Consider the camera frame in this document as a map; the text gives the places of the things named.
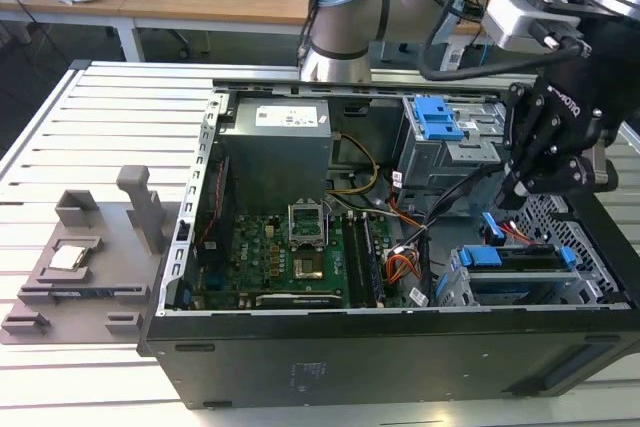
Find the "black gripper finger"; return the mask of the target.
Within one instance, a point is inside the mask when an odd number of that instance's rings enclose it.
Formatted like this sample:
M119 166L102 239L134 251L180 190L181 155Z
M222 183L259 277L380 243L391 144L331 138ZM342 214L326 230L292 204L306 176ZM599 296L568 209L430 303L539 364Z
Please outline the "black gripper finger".
M576 192L610 192L618 188L618 173L605 159L596 164L584 156L548 159L521 176L515 186L517 196L565 195Z
M526 184L551 138L558 130L558 116L548 103L549 84L514 83L506 100L503 144L509 152L507 170L499 192L500 208L520 208L528 195Z

